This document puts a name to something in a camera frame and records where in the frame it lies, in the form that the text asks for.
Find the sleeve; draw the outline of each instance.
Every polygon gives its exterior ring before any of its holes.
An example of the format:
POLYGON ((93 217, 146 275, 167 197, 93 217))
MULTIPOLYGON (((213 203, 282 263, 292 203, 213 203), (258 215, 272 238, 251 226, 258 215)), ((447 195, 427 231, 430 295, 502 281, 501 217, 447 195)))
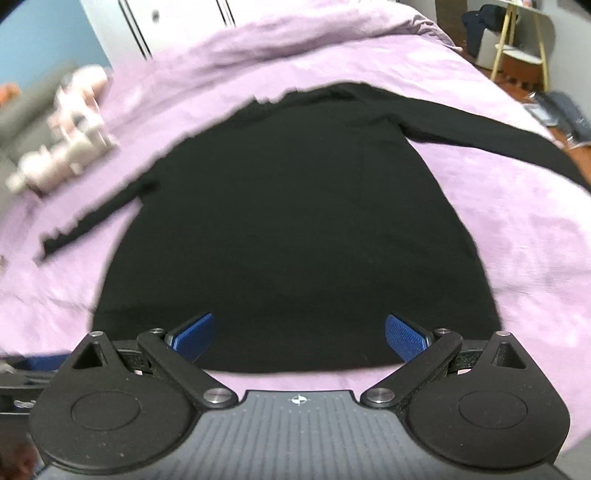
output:
POLYGON ((412 140, 480 148, 515 158, 547 168, 591 192, 569 156, 541 135, 426 100, 395 95, 385 103, 412 140))
POLYGON ((48 238, 43 241, 43 256, 41 257, 41 261, 46 260, 60 248, 71 244, 84 234, 90 232, 95 226, 107 220, 113 213, 123 208, 136 197, 144 198, 153 192, 157 186, 158 180, 156 175, 152 170, 148 170, 96 210, 87 213, 70 232, 60 233, 55 238, 48 238))

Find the blue gripper pad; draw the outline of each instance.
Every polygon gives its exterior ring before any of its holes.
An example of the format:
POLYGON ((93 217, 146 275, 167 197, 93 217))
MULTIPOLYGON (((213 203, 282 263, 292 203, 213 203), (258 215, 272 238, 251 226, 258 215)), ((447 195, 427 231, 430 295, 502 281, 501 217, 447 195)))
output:
POLYGON ((179 328, 171 330, 166 336, 166 343, 193 363, 213 341, 213 326, 211 313, 198 315, 179 328))
POLYGON ((410 362, 430 345, 428 333, 410 326, 394 315, 386 318, 386 341, 389 347, 406 363, 410 362))

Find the gray ribbed plate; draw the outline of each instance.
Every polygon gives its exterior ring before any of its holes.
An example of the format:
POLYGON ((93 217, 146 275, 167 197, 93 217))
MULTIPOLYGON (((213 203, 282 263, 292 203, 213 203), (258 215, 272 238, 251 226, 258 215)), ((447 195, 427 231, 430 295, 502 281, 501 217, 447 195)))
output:
MULTIPOLYGON (((251 391, 240 405, 204 414, 187 440, 152 465, 104 480, 467 480, 497 477, 423 451, 389 411, 357 404, 348 391, 251 391)), ((504 480, 559 480, 550 465, 504 480)), ((88 479, 55 466, 43 480, 88 479)))

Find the triangular hole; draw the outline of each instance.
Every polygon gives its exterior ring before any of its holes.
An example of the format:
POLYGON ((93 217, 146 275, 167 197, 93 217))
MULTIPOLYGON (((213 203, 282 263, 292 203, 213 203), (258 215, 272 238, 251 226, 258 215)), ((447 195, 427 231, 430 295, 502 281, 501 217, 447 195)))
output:
POLYGON ((83 370, 85 368, 104 367, 107 364, 103 350, 95 343, 86 345, 84 351, 78 357, 74 364, 76 370, 83 370))
POLYGON ((492 364, 497 367, 507 368, 525 368, 523 360, 519 358, 517 352, 510 343, 502 343, 496 351, 492 364))

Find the lavender bedspread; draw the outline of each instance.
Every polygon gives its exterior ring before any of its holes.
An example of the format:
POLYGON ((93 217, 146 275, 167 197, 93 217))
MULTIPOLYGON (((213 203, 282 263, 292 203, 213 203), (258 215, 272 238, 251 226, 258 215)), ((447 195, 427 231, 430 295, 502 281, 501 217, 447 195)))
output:
MULTIPOLYGON (((368 82, 548 135, 453 51, 412 8, 331 2, 216 34, 115 72, 102 111, 121 143, 105 161, 46 199, 25 194, 0 229, 0 350, 73 348, 87 332, 103 275, 141 205, 128 205, 39 266, 40 238, 77 218, 149 168, 184 137, 252 97, 368 82)), ((473 235, 504 327, 545 371, 571 412, 566 447, 591 430, 591 196, 547 170, 446 145, 413 146, 473 235)), ((319 374, 216 376, 246 388, 351 389, 394 367, 319 374)))

